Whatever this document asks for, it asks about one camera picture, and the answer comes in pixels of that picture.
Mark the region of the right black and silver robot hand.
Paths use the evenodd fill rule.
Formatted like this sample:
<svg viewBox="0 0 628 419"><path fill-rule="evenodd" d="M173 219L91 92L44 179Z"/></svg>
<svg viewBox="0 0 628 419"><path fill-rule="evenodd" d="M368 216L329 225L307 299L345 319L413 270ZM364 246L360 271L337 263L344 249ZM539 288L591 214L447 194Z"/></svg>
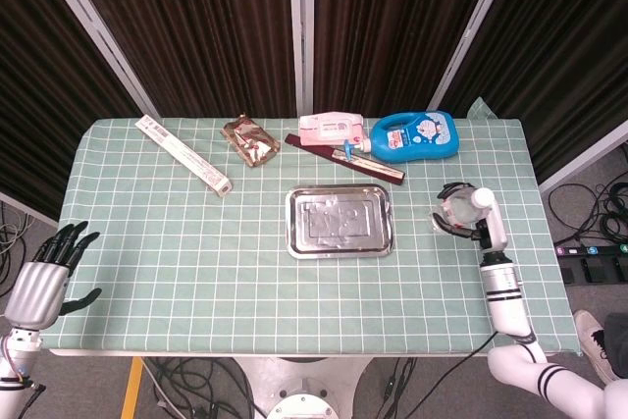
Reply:
<svg viewBox="0 0 628 419"><path fill-rule="evenodd" d="M432 214L436 228L480 243L484 252L507 247L507 235L495 194L471 183L446 183L438 194L440 206Z"/></svg>

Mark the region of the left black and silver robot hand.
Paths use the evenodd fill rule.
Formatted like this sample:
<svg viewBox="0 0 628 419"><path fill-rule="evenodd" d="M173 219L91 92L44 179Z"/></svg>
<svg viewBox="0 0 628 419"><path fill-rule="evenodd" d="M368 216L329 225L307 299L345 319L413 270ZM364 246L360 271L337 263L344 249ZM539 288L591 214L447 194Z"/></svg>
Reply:
<svg viewBox="0 0 628 419"><path fill-rule="evenodd" d="M81 236L87 221L68 224L46 239L25 263L13 285L5 310L10 325L24 330L43 331L58 317L81 310L101 294L94 288L86 296L67 301L69 280L88 246L98 239L99 232Z"/></svg>

